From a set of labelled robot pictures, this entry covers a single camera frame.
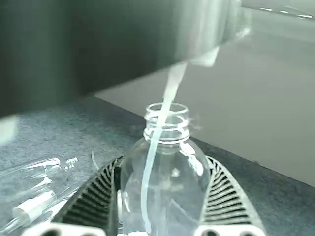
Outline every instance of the vented grip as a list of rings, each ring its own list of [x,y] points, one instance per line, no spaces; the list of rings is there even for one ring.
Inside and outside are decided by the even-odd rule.
[[[118,172],[116,176],[119,176],[121,161],[122,157],[111,161],[83,184],[55,216],[53,222],[98,227],[103,229],[107,236],[116,236],[119,185],[115,187],[115,172]]]

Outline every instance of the plastic bottle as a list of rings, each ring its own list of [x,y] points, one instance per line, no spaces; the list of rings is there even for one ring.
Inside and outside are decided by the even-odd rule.
[[[0,227],[11,218],[12,209],[51,189],[56,195],[64,191],[64,183],[73,174],[78,159],[49,156],[0,170]]]
[[[125,156],[121,169],[123,233],[146,232],[141,212],[142,177],[162,103],[147,108],[144,137]],[[190,236],[199,223],[209,168],[201,149],[189,139],[187,107],[172,103],[158,141],[148,189],[150,235]]]
[[[12,211],[13,220],[0,228],[0,235],[8,235],[22,226],[29,226],[56,200],[54,191],[47,189],[38,196],[22,202]]]

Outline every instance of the gray countertop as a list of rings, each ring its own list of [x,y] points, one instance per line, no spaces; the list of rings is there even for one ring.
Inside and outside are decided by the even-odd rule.
[[[0,147],[0,167],[50,154],[75,156],[79,168],[74,175],[81,183],[95,171],[91,151],[99,165],[119,157],[142,136],[144,125],[140,116],[94,97],[23,114],[15,140]],[[239,181],[270,236],[315,234],[315,188],[195,141]]]

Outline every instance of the black bottle holder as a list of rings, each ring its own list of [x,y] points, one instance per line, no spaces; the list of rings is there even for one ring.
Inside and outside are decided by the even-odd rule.
[[[204,200],[200,225],[249,225],[264,231],[261,220],[232,174],[217,160],[207,157],[210,183]],[[102,167],[63,206],[53,222],[98,227],[107,236],[118,233],[117,191],[120,166],[117,158]]]

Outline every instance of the bottle neck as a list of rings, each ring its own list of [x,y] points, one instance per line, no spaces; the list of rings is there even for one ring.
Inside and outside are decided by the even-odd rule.
[[[157,121],[161,105],[161,103],[150,105],[144,116],[147,124],[143,136],[148,141],[151,139],[153,132],[158,129]],[[188,124],[189,118],[187,107],[181,104],[172,103],[165,125],[161,128],[162,132],[159,143],[176,144],[189,139],[190,132]]]

